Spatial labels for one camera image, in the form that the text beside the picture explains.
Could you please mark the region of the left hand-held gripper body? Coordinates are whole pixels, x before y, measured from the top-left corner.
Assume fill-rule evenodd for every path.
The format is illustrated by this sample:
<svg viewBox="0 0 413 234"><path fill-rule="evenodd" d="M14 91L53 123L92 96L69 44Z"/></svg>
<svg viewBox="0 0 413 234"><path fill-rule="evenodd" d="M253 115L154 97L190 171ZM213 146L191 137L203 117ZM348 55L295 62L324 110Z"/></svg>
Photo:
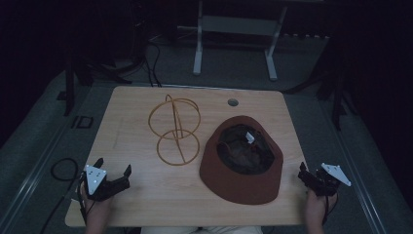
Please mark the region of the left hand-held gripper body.
<svg viewBox="0 0 413 234"><path fill-rule="evenodd" d="M113 181L107 179L107 171L86 166L86 189L87 196L93 201L104 201L110 197L128 189L129 179L117 178Z"/></svg>

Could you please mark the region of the white metal desk frame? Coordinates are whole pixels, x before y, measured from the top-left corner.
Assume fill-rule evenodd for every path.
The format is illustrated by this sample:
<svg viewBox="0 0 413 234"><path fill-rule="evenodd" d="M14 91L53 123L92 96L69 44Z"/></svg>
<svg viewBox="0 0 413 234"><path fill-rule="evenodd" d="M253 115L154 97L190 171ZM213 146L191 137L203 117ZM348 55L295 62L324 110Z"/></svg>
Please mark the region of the white metal desk frame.
<svg viewBox="0 0 413 234"><path fill-rule="evenodd" d="M193 74L200 75L203 62L203 33L220 32L245 35L271 36L271 45L264 50L269 79L276 81L278 74L273 58L276 45L281 35L283 21L287 7L282 7L277 20L269 19L243 19L205 15L204 1L198 0L198 25L197 25L197 47L194 58Z"/></svg>

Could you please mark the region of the black square floor frame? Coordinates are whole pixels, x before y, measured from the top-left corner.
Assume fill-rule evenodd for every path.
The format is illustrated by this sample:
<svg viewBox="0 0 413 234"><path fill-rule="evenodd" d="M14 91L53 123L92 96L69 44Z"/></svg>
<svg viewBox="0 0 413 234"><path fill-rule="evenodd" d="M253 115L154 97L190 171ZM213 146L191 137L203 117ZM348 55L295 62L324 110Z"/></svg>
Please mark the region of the black square floor frame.
<svg viewBox="0 0 413 234"><path fill-rule="evenodd" d="M93 117L76 116L71 124L72 129L89 129L94 123Z"/></svg>

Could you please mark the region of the person's light clothing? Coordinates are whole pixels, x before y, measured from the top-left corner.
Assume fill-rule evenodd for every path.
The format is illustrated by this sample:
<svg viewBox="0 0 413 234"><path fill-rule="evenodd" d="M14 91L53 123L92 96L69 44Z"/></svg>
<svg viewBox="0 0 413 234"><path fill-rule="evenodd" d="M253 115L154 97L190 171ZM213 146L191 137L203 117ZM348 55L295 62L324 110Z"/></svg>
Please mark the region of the person's light clothing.
<svg viewBox="0 0 413 234"><path fill-rule="evenodd" d="M140 234L263 234L261 226L142 227Z"/></svg>

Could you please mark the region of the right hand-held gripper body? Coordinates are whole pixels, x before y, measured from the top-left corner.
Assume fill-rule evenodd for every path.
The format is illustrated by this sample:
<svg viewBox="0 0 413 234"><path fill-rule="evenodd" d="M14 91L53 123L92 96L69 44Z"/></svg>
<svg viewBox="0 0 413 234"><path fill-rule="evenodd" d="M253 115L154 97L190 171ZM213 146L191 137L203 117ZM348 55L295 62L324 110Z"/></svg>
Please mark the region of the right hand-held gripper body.
<svg viewBox="0 0 413 234"><path fill-rule="evenodd" d="M316 170L315 181L310 185L310 188L316 192L317 196L333 196L341 184L352 186L352 182L342 168L339 165L322 163L320 169Z"/></svg>

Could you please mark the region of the gold wire hat stand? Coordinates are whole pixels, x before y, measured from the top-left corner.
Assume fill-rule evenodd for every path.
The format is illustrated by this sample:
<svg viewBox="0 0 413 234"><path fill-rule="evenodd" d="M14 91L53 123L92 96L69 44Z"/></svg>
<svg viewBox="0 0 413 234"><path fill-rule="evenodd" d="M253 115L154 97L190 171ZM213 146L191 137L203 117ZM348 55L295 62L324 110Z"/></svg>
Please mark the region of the gold wire hat stand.
<svg viewBox="0 0 413 234"><path fill-rule="evenodd" d="M182 120L181 120L181 116L180 116L179 108L178 108L179 103L184 103L184 104L189 105L197 113L197 123L196 123L195 127L192 130L187 130L187 129L183 128L183 124L182 124ZM172 113L173 128L171 130L168 130L168 131L160 134L153 127L152 120L153 120L153 117L154 117L155 113L159 109L161 109L162 107L167 106L167 105L170 105L170 109L171 109L171 113ZM147 119L147 124L148 124L148 127L151 130L151 132L159 138L158 141L157 141L157 144L156 144L156 152L157 152L158 157L164 163L166 163L168 165L171 165L171 166L184 166L184 165L188 165L189 163L194 161L197 158L197 156L199 155L201 144L200 144L200 141L199 141L198 137L195 135L195 132L201 125L201 112L200 112L200 107L193 100L191 100L189 98L185 98L185 97L174 98L171 95L166 95L165 100L163 102L159 103L158 105L156 105L150 111L148 119ZM196 152L190 159L185 158L184 153L183 153L182 148L181 148L181 144L180 144L180 141L182 139L185 139L186 137L192 137L195 140L195 142L197 143ZM170 162L162 155L162 153L161 153L161 142L164 139L174 141L174 143L175 143L175 145L178 149L180 158L182 159L181 162L179 162L179 163Z"/></svg>

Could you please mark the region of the brown hat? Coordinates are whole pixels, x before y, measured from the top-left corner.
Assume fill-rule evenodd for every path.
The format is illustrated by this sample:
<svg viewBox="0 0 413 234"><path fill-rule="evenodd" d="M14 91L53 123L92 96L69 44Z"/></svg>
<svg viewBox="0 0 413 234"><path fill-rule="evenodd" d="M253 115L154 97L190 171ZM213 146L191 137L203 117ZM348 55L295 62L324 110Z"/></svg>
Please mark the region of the brown hat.
<svg viewBox="0 0 413 234"><path fill-rule="evenodd" d="M261 205L279 194L283 155L279 146L253 118L227 119L206 142L200 178L224 200Z"/></svg>

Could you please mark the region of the black tripod stand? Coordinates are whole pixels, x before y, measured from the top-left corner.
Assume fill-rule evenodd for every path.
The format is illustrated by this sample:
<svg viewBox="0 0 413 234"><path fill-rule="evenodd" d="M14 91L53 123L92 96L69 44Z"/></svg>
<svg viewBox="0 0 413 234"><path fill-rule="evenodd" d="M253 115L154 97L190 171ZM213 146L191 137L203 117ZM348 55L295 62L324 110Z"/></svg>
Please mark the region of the black tripod stand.
<svg viewBox="0 0 413 234"><path fill-rule="evenodd" d="M320 83L316 92L318 100L327 100L333 96L331 121L337 131L341 130L340 116L344 112L342 101L356 114L344 95L347 62L340 43L330 38L321 52L310 77L293 88L282 91L283 94L296 94L310 86Z"/></svg>
<svg viewBox="0 0 413 234"><path fill-rule="evenodd" d="M109 80L119 84L130 84L131 81L121 77L122 73L132 71L137 68L140 63L133 60L131 64L121 68L107 68L105 65L93 60L92 58L75 53L73 50L65 53L65 90L58 95L59 100L65 101L64 116L68 116L75 105L75 77L78 77L82 85L90 86L93 83L92 76L87 72L87 69L94 69L97 72L106 76Z"/></svg>

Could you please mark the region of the person's right hand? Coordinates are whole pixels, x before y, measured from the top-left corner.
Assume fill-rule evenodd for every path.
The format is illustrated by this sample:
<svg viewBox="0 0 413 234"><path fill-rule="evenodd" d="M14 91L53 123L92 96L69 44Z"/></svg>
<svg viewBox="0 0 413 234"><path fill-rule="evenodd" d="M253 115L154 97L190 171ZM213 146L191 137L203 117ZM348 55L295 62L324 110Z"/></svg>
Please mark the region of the person's right hand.
<svg viewBox="0 0 413 234"><path fill-rule="evenodd" d="M338 201L338 194L333 196L318 196L315 191L307 191L307 201L304 212L305 222L320 223L324 225L328 215L335 208Z"/></svg>

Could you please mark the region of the person's left hand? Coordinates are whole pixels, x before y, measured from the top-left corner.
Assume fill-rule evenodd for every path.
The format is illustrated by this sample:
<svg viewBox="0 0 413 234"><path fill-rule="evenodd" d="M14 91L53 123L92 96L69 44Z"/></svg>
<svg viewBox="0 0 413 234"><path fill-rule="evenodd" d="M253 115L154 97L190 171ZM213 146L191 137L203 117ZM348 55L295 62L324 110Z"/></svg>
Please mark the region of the person's left hand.
<svg viewBox="0 0 413 234"><path fill-rule="evenodd" d="M110 217L113 198L110 197L101 202L93 201L88 198L84 185L81 186L81 196L84 200L83 205L86 209L87 225L105 225Z"/></svg>

